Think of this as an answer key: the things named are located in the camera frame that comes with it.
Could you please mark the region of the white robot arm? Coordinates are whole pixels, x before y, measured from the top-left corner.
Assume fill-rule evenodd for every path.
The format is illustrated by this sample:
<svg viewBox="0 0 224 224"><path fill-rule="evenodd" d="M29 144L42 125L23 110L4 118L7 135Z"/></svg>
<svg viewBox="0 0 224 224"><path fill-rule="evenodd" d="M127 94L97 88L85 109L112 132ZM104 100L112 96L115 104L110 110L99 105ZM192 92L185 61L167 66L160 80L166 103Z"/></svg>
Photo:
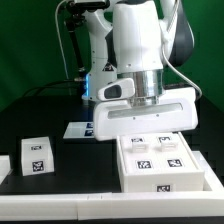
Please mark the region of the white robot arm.
<svg viewBox="0 0 224 224"><path fill-rule="evenodd" d="M67 0L74 20L86 22L92 66L83 99L93 120L71 122L66 139L99 141L140 133L178 132L197 126L200 89L163 88L163 69L183 64L194 37L181 0Z"/></svg>

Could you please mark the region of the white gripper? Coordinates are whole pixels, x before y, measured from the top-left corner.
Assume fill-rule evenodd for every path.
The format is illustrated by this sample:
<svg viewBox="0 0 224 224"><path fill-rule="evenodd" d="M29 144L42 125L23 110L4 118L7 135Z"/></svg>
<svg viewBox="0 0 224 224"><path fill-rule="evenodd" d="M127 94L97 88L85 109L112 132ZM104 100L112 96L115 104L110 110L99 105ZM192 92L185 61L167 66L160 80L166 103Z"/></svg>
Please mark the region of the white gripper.
<svg viewBox="0 0 224 224"><path fill-rule="evenodd" d="M99 103L94 108L94 136L98 141L118 136L177 132L198 124L192 87L167 90L156 105L131 106L128 100Z"/></svg>

